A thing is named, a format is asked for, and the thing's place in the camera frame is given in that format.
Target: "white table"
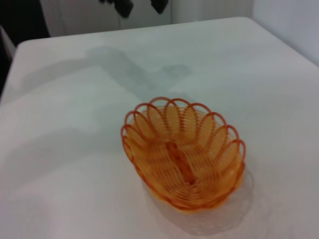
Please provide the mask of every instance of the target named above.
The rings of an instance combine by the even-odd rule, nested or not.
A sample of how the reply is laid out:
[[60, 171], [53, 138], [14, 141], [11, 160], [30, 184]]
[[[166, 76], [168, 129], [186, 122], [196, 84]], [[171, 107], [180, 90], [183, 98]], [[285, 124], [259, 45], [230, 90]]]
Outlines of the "white table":
[[[154, 200], [126, 158], [125, 114], [155, 96], [207, 104], [247, 144], [222, 208]], [[34, 40], [0, 108], [1, 239], [314, 239], [319, 68], [247, 18]]]

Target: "oval basket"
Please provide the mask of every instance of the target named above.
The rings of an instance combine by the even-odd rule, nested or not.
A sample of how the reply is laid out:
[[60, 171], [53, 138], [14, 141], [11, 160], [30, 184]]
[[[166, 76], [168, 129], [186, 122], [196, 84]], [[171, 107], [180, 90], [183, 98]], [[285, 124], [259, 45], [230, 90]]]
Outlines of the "oval basket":
[[121, 136], [153, 195], [180, 211], [216, 208], [242, 183], [245, 143], [203, 104], [154, 98], [127, 114]]

